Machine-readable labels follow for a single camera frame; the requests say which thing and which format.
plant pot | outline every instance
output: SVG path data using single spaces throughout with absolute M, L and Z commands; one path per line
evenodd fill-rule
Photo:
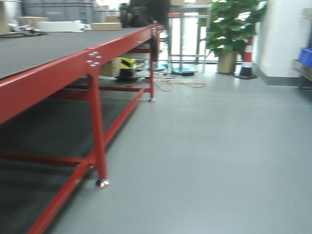
M 231 51 L 227 54 L 221 54 L 218 58 L 218 72 L 233 74 L 236 69 L 237 51 Z

table frame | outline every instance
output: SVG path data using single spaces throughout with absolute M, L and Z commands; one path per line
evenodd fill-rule
M 151 38 L 158 40 L 159 33 L 162 30 L 162 25 L 152 25 L 142 28 L 134 33 L 95 45 L 92 48 L 87 48 L 0 80 L 0 123 L 7 121 L 45 98 L 88 100 L 91 104 L 95 147 L 86 158 L 43 156 L 0 151 L 0 158 L 76 168 L 64 186 L 58 191 L 44 212 L 33 224 L 32 228 L 27 232 L 28 234 L 44 233 L 62 205 L 66 202 L 74 188 L 89 169 L 94 168 L 97 170 L 98 188 L 103 189 L 109 185 L 107 180 L 105 148 L 134 109 L 143 93 L 150 93 L 150 101 L 154 101 L 154 78 L 153 72 L 151 72 L 148 88 L 102 87 L 99 85 L 98 79 L 100 67 L 115 57 L 130 51 L 131 53 L 149 53 L 151 55 L 150 70 L 153 71 L 153 50 L 138 50 L 134 48 Z M 87 86 L 70 85 L 73 81 L 84 75 L 87 75 Z M 100 105 L 101 90 L 137 92 L 135 97 L 105 134 L 103 132 Z

black bag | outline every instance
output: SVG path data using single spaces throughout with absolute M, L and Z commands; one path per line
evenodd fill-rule
M 133 7 L 131 13 L 131 19 L 129 23 L 131 27 L 143 27 L 153 22 L 153 19 L 147 15 L 145 6 Z

caster wheel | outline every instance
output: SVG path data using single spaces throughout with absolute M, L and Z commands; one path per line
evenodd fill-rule
M 96 185 L 98 189 L 106 189 L 109 186 L 109 181 L 107 179 L 99 179 Z

gray storage crate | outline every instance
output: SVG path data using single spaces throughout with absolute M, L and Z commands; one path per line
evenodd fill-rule
M 23 4 L 26 16 L 49 17 L 50 21 L 94 21 L 92 0 L 24 0 Z

